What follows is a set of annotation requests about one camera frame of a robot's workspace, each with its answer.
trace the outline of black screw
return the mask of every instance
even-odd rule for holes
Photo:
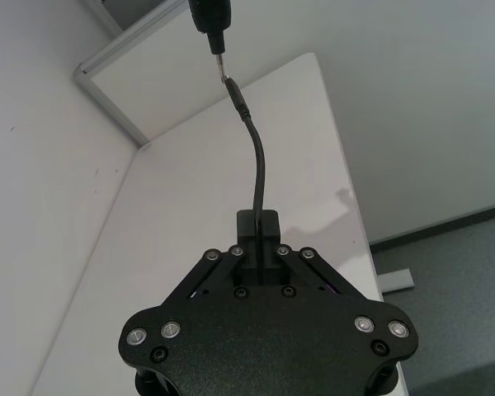
[[[378,356],[387,356],[390,352],[389,346],[381,340],[372,342],[372,351]]]
[[[292,297],[295,297],[295,288],[293,286],[284,286],[280,292],[282,293],[282,295],[284,295],[285,297],[287,298],[292,298]]]
[[[165,346],[158,346],[150,352],[150,360],[154,363],[161,363],[162,361],[165,361],[167,356],[168,350]]]
[[[237,287],[234,290],[234,296],[237,299],[246,299],[248,297],[248,295],[249,295],[248,289],[246,289],[245,287]]]

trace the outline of gray floor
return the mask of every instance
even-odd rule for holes
[[[412,318],[411,396],[495,396],[495,220],[374,256],[379,274],[409,267],[414,290],[386,295]]]

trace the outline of screw head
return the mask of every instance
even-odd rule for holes
[[[408,327],[405,325],[405,323],[401,323],[398,320],[393,320],[392,322],[389,323],[389,330],[396,337],[399,338],[409,337]]]
[[[165,361],[167,356],[168,350],[165,346],[158,346],[150,352],[150,360],[154,363],[161,363],[162,361]]]
[[[231,254],[233,254],[234,256],[242,256],[244,254],[244,250],[239,246],[235,246],[233,249],[231,249]]]
[[[207,254],[205,255],[205,258],[206,258],[207,260],[211,260],[212,262],[213,262],[214,260],[216,260],[218,257],[219,257],[219,254],[218,254],[218,252],[217,252],[217,251],[215,251],[215,250],[211,250],[211,251],[207,252]]]
[[[354,325],[360,332],[373,332],[374,331],[374,322],[372,322],[371,318],[367,318],[366,316],[358,316],[354,320]]]
[[[234,290],[234,296],[237,299],[246,299],[249,296],[248,289],[246,289],[245,287],[237,287]]]
[[[287,298],[292,298],[292,297],[295,297],[295,295],[297,294],[297,292],[295,291],[295,287],[294,286],[284,286],[280,292],[282,293],[282,295],[284,295],[285,297]]]
[[[180,333],[180,323],[178,322],[166,322],[162,326],[163,338],[174,338]]]
[[[370,345],[372,351],[378,356],[387,356],[390,352],[389,346],[381,340],[373,341]]]
[[[315,253],[313,250],[311,249],[305,249],[302,251],[301,255],[304,257],[304,258],[312,258],[315,256]]]
[[[285,256],[286,254],[288,254],[290,252],[289,248],[287,248],[286,246],[279,246],[277,248],[277,253],[280,255],[280,256]]]
[[[126,343],[135,347],[145,341],[147,337],[147,332],[143,328],[134,328],[130,330],[128,335],[126,336]]]

